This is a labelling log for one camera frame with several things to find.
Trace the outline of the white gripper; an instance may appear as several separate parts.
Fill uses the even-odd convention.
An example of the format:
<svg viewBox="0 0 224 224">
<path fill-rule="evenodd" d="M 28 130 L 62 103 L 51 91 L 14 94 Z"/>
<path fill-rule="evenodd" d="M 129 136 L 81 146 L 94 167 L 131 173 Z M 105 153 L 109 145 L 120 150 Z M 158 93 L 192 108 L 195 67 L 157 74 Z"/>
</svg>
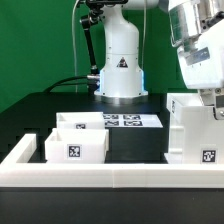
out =
<svg viewBox="0 0 224 224">
<path fill-rule="evenodd" d="M 198 91 L 202 104 L 213 107 L 216 120 L 224 120 L 224 87 L 216 89 L 200 89 Z"/>
</svg>

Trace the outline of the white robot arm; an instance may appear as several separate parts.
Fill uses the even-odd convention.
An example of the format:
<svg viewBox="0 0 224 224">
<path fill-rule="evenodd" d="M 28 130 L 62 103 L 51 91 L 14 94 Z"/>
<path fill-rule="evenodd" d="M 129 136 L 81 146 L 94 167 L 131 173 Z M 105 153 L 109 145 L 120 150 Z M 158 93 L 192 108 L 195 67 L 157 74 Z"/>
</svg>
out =
<svg viewBox="0 0 224 224">
<path fill-rule="evenodd" d="M 147 94 L 138 64 L 139 31 L 122 11 L 158 7 L 169 15 L 186 87 L 197 90 L 202 104 L 224 120 L 224 0 L 87 0 L 87 5 L 90 20 L 103 22 L 106 38 L 96 96 L 119 101 Z"/>
</svg>

